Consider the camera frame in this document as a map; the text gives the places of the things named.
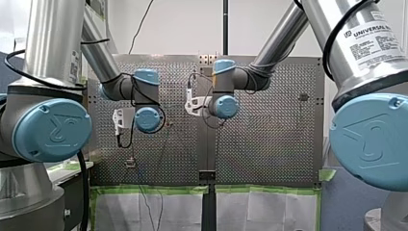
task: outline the white wall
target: white wall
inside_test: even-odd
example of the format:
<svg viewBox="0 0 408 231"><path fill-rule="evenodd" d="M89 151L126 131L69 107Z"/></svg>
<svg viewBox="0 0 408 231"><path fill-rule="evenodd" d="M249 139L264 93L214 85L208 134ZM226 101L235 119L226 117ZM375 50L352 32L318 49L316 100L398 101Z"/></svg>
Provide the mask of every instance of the white wall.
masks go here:
<svg viewBox="0 0 408 231"><path fill-rule="evenodd" d="M133 34L150 0L110 0L109 23L119 53L127 53ZM379 6L401 41L404 36L406 0L381 1ZM292 0L230 1L230 54L257 55ZM133 53L215 54L222 52L222 0L155 0ZM320 57L309 28L292 56ZM326 80L325 128L333 112L330 103L336 87Z"/></svg>

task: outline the universal robots logo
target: universal robots logo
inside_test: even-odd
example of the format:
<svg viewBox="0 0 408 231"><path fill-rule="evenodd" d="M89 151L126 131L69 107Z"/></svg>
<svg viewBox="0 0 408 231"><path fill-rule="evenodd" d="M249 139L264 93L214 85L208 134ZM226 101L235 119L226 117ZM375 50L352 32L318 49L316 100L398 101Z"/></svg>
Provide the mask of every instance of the universal robots logo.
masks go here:
<svg viewBox="0 0 408 231"><path fill-rule="evenodd" d="M351 31L347 31L346 33L344 33L345 38L349 38L352 35Z"/></svg>

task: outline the blue joint cap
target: blue joint cap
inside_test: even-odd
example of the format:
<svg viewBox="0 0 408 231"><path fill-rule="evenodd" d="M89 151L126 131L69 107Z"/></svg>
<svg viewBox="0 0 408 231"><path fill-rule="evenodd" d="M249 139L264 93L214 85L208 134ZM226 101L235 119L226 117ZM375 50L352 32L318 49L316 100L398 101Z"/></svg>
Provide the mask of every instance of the blue joint cap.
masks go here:
<svg viewBox="0 0 408 231"><path fill-rule="evenodd" d="M380 189L408 192L408 96L372 93L344 104L330 142L351 174Z"/></svg>
<svg viewBox="0 0 408 231"><path fill-rule="evenodd" d="M137 80L149 85L159 86L159 74L154 69L137 69L133 75Z"/></svg>
<svg viewBox="0 0 408 231"><path fill-rule="evenodd" d="M51 99L31 108L16 123L13 148L32 162L60 162L87 143L92 123L87 110L69 99Z"/></svg>
<svg viewBox="0 0 408 231"><path fill-rule="evenodd" d="M106 92L105 92L105 88L103 87L103 85L99 85L99 94L101 95L101 97L105 100L111 100L111 101L117 101L117 100L113 100L112 98L110 98Z"/></svg>
<svg viewBox="0 0 408 231"><path fill-rule="evenodd" d="M142 132L153 132L159 127L160 115L154 108L140 108L135 114L135 123Z"/></svg>
<svg viewBox="0 0 408 231"><path fill-rule="evenodd" d="M218 60L214 63L213 72L215 75L226 72L237 67L235 61L232 60Z"/></svg>
<svg viewBox="0 0 408 231"><path fill-rule="evenodd" d="M238 101L231 95L221 96L216 101L216 115L219 118L232 118L239 109Z"/></svg>

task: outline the black cable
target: black cable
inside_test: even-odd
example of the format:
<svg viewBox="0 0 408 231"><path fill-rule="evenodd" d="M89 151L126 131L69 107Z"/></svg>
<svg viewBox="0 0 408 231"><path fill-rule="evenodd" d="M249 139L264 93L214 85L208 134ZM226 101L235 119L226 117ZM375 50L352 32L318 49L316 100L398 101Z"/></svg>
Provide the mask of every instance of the black cable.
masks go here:
<svg viewBox="0 0 408 231"><path fill-rule="evenodd" d="M35 77L35 76L30 75L30 74L28 74L28 73L26 73L24 71L21 71L21 70L17 69L16 67L14 67L13 65L10 64L10 59L11 58L13 58L13 57L15 57L17 55L23 54L23 53L25 53L25 50L14 51L14 52L8 54L6 56L6 58L4 59L4 64L6 65L6 67L8 67L14 73L17 73L17 74L19 74L21 76L24 76L24 77L26 77L26 78L28 78L30 80L36 81L37 83L43 84L46 87L49 87L49 88L52 88L52 89L58 89L58 90L86 90L87 89L87 87L79 87L78 88L78 87L66 87L66 86L61 86L61 85L55 85L55 84L49 83L49 82L47 82L45 80L42 80L39 77Z"/></svg>
<svg viewBox="0 0 408 231"><path fill-rule="evenodd" d="M152 6L153 2L154 2L154 0L151 0L150 3L149 3L149 5L147 6L146 12L144 13L143 18L141 19L139 28L138 28L138 30L136 31L136 34L133 36L132 46L131 46L130 49L129 49L129 55L132 53L133 47L135 46L136 37L137 37L137 36L139 35L139 33L140 33L141 26L143 25L143 22L144 22L144 20L146 19L147 14L149 13L150 7Z"/></svg>
<svg viewBox="0 0 408 231"><path fill-rule="evenodd" d="M299 2L299 0L293 0L293 1L294 1L294 3L295 3L301 10L304 11L303 5Z"/></svg>
<svg viewBox="0 0 408 231"><path fill-rule="evenodd" d="M213 83L213 81L210 79L210 77L208 77L207 75L203 75L203 74L201 74L201 73L192 73L192 74L190 74L190 76L189 76L189 83L191 82L191 77L192 77L192 76L195 77L196 75L198 75L199 77L202 77L202 78L204 78L205 80L207 80L207 81Z"/></svg>
<svg viewBox="0 0 408 231"><path fill-rule="evenodd" d="M326 44L324 45L324 49L323 49L323 68L324 68L324 72L326 73L326 75L331 79L333 79L333 75L330 71L329 68L329 63L330 63L330 52L332 49L332 46L336 40L337 35L339 34L339 32L342 30L342 28L344 27L344 25L346 24L346 22L350 19L351 16L353 16L355 13L357 13L357 11L359 11L362 7L366 6L367 4L370 3L378 3L379 1L375 1L375 0L361 0L359 3L357 3L356 5L354 5L352 8L350 8L350 10L348 10L344 16L342 17L342 19L340 19L340 21L337 23L337 25L334 27L333 31L330 33Z"/></svg>
<svg viewBox="0 0 408 231"><path fill-rule="evenodd" d="M118 146L118 147L127 149L127 148L129 148L129 147L133 144L133 133L134 133L134 129L135 129L135 118L133 117L133 120L132 120L132 128L131 128L131 130L130 130L129 144L127 144L126 146L123 146L123 144L122 144L122 142L121 142L121 140L120 140L120 138L121 138L122 135L119 134L118 136L116 136L117 146Z"/></svg>
<svg viewBox="0 0 408 231"><path fill-rule="evenodd" d="M81 45L94 45L94 44L107 42L107 41L110 41L110 39L109 38L104 38L104 39L95 40L95 41L81 41Z"/></svg>
<svg viewBox="0 0 408 231"><path fill-rule="evenodd" d="M83 184L83 194L84 194L84 209L82 214L82 221L80 226L80 231L88 230L88 219L89 219L89 182L88 182L88 170L87 163L85 162L84 154L80 150L77 154L79 166L82 173L82 184Z"/></svg>

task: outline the perforated metal panel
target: perforated metal panel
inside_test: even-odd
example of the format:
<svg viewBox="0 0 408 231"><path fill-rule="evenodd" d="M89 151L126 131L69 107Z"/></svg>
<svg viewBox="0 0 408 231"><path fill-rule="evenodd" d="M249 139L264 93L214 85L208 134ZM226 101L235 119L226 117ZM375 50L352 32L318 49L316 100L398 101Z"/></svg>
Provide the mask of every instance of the perforated metal panel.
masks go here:
<svg viewBox="0 0 408 231"><path fill-rule="evenodd" d="M197 70L198 57L117 56L115 59L123 72L133 73L140 67L158 70L160 103L169 125L155 135L145 135L135 129L134 148L118 148L112 115L114 109L131 105L125 101L102 99L97 92L97 81L90 81L89 107L94 109L92 117L97 118L94 123L101 158L92 175L92 183L197 185L197 124L196 118L185 112L184 101L188 77ZM129 134L122 137L124 144L129 139ZM126 169L124 165L132 152L139 163L140 179L135 169Z"/></svg>
<svg viewBox="0 0 408 231"><path fill-rule="evenodd" d="M228 57L249 64L254 57ZM94 123L91 150L100 162L92 184L198 185L199 170L215 170L217 184L268 184L312 187L321 168L324 75L319 59L288 58L279 65L269 90L237 91L239 114L214 132L184 110L189 75L214 59L195 56L115 57L122 71L155 68L161 77L160 102L172 124L156 135L135 132L140 179L124 162L132 149L117 148L112 113L127 102L103 100L89 81L89 111ZM194 86L205 92L203 86ZM123 142L129 136L123 136Z"/></svg>
<svg viewBox="0 0 408 231"><path fill-rule="evenodd" d="M318 59L290 58L268 90L238 91L240 112L217 133L217 183L313 186L321 167L323 80Z"/></svg>

